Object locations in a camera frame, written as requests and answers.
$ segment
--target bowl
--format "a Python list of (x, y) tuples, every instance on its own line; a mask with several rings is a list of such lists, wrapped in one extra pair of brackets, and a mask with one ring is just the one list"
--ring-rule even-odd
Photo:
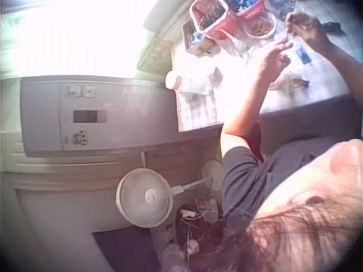
[[(268, 24), (271, 25), (270, 30), (267, 33), (263, 33), (262, 35), (257, 35), (254, 28), (256, 28), (257, 24), (260, 24), (260, 27), (262, 27), (261, 31), (263, 32), (263, 26), (268, 26)], [(258, 39), (258, 40), (264, 40), (267, 38), (270, 38), (276, 30), (276, 18), (273, 16), (272, 13), (267, 11), (261, 11), (254, 15), (252, 18), (246, 20), (243, 24), (244, 31), (246, 32), (248, 37)]]

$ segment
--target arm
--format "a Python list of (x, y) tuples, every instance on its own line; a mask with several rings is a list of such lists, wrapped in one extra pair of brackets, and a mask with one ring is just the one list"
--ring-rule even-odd
[(290, 64), (290, 59), (281, 52), (292, 46), (293, 44), (286, 40), (280, 41), (274, 44), (263, 58), (252, 87), (238, 113), (223, 126), (221, 133), (222, 157), (233, 147), (243, 146), (250, 149), (247, 137), (258, 119), (267, 89), (270, 83), (274, 82), (283, 69)]
[(313, 50), (328, 59), (348, 85), (352, 96), (363, 102), (362, 64), (330, 42), (318, 18), (305, 13), (290, 13), (286, 19), (286, 30), (293, 36), (302, 37)]
[(363, 66), (345, 51), (334, 45), (331, 51), (322, 53), (337, 69), (352, 96), (363, 103)]

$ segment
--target fan grille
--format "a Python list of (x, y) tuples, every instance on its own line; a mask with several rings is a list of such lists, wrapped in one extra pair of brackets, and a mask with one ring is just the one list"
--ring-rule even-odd
[[(152, 189), (153, 201), (145, 194)], [(169, 216), (173, 197), (167, 181), (160, 174), (146, 168), (129, 172), (119, 183), (116, 204), (122, 215), (132, 224), (151, 228)]]

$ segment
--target sleeve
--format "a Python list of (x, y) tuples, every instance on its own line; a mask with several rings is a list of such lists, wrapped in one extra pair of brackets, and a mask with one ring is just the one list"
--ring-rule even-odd
[(231, 229), (247, 227), (265, 200), (267, 175), (251, 150), (234, 147), (223, 157), (222, 207)]

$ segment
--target fingers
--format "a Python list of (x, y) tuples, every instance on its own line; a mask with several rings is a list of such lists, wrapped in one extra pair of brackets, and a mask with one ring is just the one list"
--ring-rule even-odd
[(290, 65), (291, 59), (286, 54), (280, 54), (278, 55), (278, 59), (282, 65), (283, 68), (286, 68)]
[(293, 47), (293, 43), (284, 39), (282, 41), (278, 41), (274, 44), (274, 46), (269, 51), (269, 56), (276, 56), (279, 55), (282, 51), (285, 51), (287, 49), (290, 49)]
[(293, 12), (288, 13), (288, 15), (286, 17), (286, 22), (296, 24), (296, 23), (303, 23), (309, 19), (310, 19), (310, 15), (303, 13), (303, 12), (293, 11)]
[(302, 12), (290, 12), (286, 17), (286, 30), (289, 33), (297, 31), (297, 35), (299, 35), (299, 31), (302, 29), (312, 29), (319, 24), (320, 22), (317, 17)]
[(294, 37), (299, 34), (300, 30), (301, 29), (297, 25), (294, 25), (293, 23), (286, 23), (287, 33), (293, 35)]

